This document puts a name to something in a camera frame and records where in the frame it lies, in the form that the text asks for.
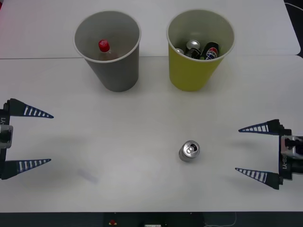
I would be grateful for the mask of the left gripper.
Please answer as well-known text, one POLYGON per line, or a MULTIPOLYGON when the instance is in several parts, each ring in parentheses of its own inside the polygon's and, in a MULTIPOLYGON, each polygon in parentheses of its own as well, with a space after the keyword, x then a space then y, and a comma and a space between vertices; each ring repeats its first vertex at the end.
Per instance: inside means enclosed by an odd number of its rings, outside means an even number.
POLYGON ((0 110, 0 179, 7 180, 51 161, 51 159, 5 161, 11 146, 10 116, 54 118, 51 114, 11 98, 0 110))

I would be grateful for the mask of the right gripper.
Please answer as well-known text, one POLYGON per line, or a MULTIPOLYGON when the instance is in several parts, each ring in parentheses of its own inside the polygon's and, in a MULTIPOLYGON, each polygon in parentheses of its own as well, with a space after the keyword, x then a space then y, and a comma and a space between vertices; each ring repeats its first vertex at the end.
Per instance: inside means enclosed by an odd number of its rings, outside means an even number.
POLYGON ((292 180, 290 156, 293 154, 294 141, 291 129, 286 129, 278 119, 274 119, 244 127, 238 132, 279 136, 279 174, 243 168, 235 168, 236 171, 275 190, 279 190, 283 180, 292 180))

